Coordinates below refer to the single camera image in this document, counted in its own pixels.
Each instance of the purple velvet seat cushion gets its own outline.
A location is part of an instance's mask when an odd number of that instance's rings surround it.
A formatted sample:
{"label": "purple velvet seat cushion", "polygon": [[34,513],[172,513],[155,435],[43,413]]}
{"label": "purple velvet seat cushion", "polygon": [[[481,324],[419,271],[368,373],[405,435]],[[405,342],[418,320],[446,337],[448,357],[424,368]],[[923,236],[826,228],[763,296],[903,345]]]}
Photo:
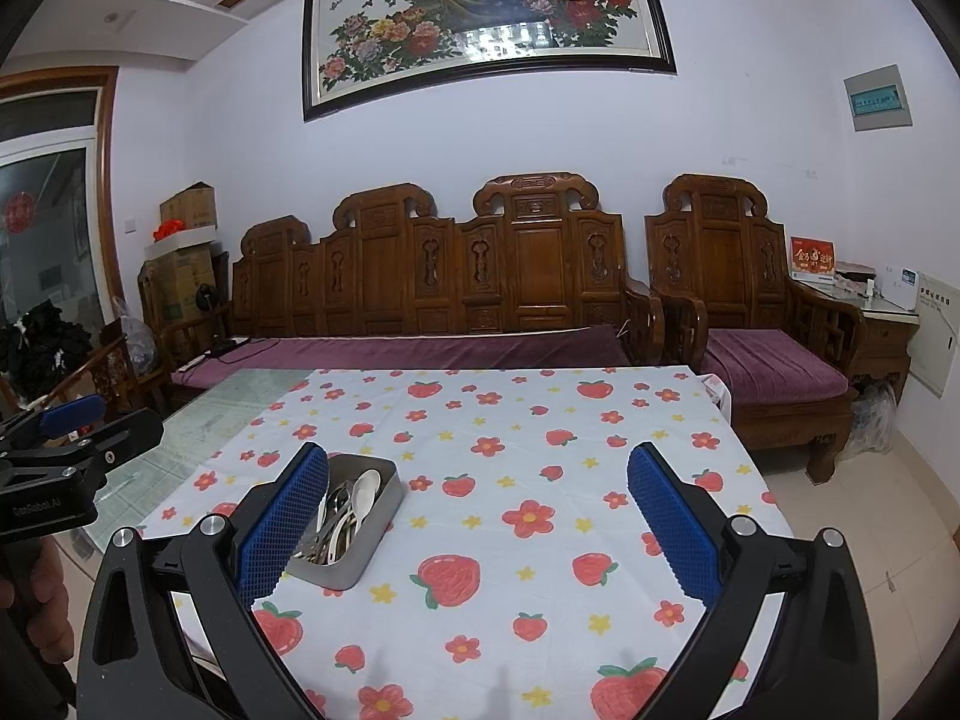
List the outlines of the purple velvet seat cushion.
{"label": "purple velvet seat cushion", "polygon": [[409,338],[256,338],[219,360],[207,360],[174,384],[210,389],[242,367],[316,368],[538,368],[630,365],[616,330],[601,324],[578,330],[488,336]]}
{"label": "purple velvet seat cushion", "polygon": [[702,372],[719,376],[742,405],[827,400],[850,386],[781,330],[710,330]]}

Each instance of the blue gripper pad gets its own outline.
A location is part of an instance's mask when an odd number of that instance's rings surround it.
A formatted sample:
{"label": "blue gripper pad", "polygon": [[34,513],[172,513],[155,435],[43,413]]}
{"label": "blue gripper pad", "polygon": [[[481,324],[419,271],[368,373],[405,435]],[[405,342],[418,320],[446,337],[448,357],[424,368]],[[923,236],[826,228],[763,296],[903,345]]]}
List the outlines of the blue gripper pad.
{"label": "blue gripper pad", "polygon": [[47,439],[58,439],[86,425],[92,425],[104,418],[107,404],[99,395],[71,400],[62,406],[45,410],[40,415],[40,435]]}
{"label": "blue gripper pad", "polygon": [[711,608],[722,590],[717,547],[680,490],[643,445],[630,453],[627,488],[664,551],[680,588]]}
{"label": "blue gripper pad", "polygon": [[326,453],[317,446],[299,462],[253,526],[237,553],[236,591],[244,607],[266,598],[277,587],[280,574],[317,513],[328,482]]}

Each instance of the black picture frame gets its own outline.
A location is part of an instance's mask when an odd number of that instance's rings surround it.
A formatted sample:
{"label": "black picture frame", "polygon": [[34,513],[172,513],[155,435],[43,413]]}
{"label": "black picture frame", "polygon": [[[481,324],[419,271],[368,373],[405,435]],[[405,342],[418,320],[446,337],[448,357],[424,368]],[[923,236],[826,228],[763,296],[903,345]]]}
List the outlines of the black picture frame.
{"label": "black picture frame", "polygon": [[490,62],[476,62],[456,67],[440,68],[430,73],[403,76],[396,80],[387,80],[378,84],[358,89],[347,95],[328,100],[326,103],[314,103],[312,89],[313,68],[312,40],[314,34],[313,11],[314,0],[304,0],[304,46],[302,50],[302,91],[304,92],[304,122],[318,119],[331,113],[351,108],[354,105],[368,103],[370,100],[421,89],[425,86],[434,86],[441,83],[450,83],[462,79],[477,79],[482,76],[495,74],[526,73],[527,71],[545,70],[626,70],[646,71],[647,73],[675,74],[677,65],[674,60],[673,47],[667,31],[664,9],[659,0],[647,0],[650,17],[653,22],[656,42],[659,45],[661,56],[630,56],[609,55],[596,53],[590,55],[557,56],[527,56],[512,59],[501,59]]}

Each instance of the wooden door frame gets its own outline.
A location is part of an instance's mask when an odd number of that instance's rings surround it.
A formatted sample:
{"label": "wooden door frame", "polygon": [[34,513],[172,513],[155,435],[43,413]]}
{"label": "wooden door frame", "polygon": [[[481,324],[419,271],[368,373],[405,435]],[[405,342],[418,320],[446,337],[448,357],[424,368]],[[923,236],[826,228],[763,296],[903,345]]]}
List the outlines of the wooden door frame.
{"label": "wooden door frame", "polygon": [[96,117],[97,159],[97,227],[100,234],[100,255],[107,293],[111,298],[123,299],[120,263],[113,235],[113,206],[110,201],[110,135],[113,124],[113,100],[116,96],[117,66],[82,66],[45,68],[0,76],[0,103],[11,98],[38,92],[60,92],[70,89],[95,88],[99,90]]}

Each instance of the white wall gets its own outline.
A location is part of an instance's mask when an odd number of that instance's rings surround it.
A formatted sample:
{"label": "white wall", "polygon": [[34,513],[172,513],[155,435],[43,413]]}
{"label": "white wall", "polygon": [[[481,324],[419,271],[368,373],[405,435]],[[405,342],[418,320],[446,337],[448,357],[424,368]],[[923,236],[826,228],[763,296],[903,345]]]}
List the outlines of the white wall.
{"label": "white wall", "polygon": [[[143,247],[160,224],[158,205],[184,189],[187,64],[179,60],[108,52],[50,53],[11,59],[0,74],[44,67],[118,65],[113,105],[110,199],[123,291],[141,316],[136,276]],[[124,220],[136,220],[136,232],[124,233]]]}
{"label": "white wall", "polygon": [[[960,79],[910,0],[809,0],[829,47],[851,193],[851,257],[960,285]],[[899,66],[913,127],[854,132],[843,79]],[[943,398],[910,377],[899,427],[960,498],[960,362]]]}
{"label": "white wall", "polygon": [[806,0],[662,0],[678,76],[516,74],[381,98],[305,124],[302,0],[257,17],[187,73],[187,173],[216,187],[224,247],[294,214],[315,237],[354,191],[412,181],[472,218],[496,175],[582,173],[624,215],[646,278],[643,215],[682,172],[757,183],[795,234],[847,240],[843,140]]}

